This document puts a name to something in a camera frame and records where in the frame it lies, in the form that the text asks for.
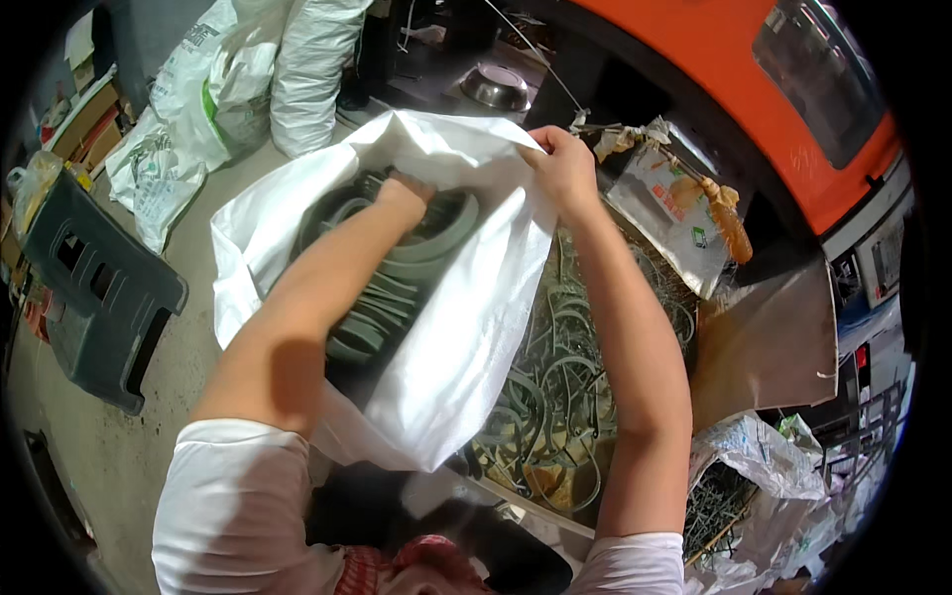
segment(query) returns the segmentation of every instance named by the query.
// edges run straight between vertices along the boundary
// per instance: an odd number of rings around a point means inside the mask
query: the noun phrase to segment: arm
[[[572,232],[588,289],[618,442],[596,537],[684,530],[691,401],[678,340],[661,304],[602,207],[585,143],[555,127],[533,130],[550,154],[521,149]]]
[[[246,419],[307,438],[321,415],[327,333],[432,195],[390,178],[372,206],[305,250],[225,350],[192,421]]]

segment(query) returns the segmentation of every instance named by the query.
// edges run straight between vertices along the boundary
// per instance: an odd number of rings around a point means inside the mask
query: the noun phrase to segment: white t-shirt
[[[307,443],[246,420],[206,420],[178,435],[155,513],[152,562],[163,593],[331,595],[344,551],[305,545]],[[645,533],[595,543],[570,593],[681,593],[682,537]],[[412,566],[378,592],[461,591]]]

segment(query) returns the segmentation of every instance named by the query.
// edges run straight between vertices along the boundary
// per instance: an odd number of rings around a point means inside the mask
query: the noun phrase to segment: metal bowl
[[[495,64],[479,64],[460,83],[470,99],[503,111],[529,109],[528,87],[523,77]]]

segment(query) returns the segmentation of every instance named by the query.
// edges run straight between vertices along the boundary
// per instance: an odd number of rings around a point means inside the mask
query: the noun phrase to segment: orange handle
[[[717,201],[710,201],[710,209],[711,218],[717,224],[718,231],[730,250],[730,257],[739,265],[746,263],[753,257],[754,248],[750,246],[750,238],[737,216],[737,210],[725,207]]]
[[[736,260],[739,265],[749,261],[754,256],[754,248],[750,246],[750,238],[747,237],[744,224],[741,223],[741,218],[737,216],[737,209],[724,203],[736,205],[737,191],[724,187],[724,195],[722,195],[721,187],[714,180],[707,177],[701,180],[700,186],[707,196],[711,218],[717,225],[721,237],[724,238],[727,249],[730,250],[730,257]]]

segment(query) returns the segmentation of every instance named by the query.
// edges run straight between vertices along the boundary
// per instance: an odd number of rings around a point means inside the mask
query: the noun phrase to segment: stool
[[[142,378],[188,284],[105,212],[67,171],[50,187],[23,252],[57,300],[47,331],[56,362],[89,394],[138,415]]]

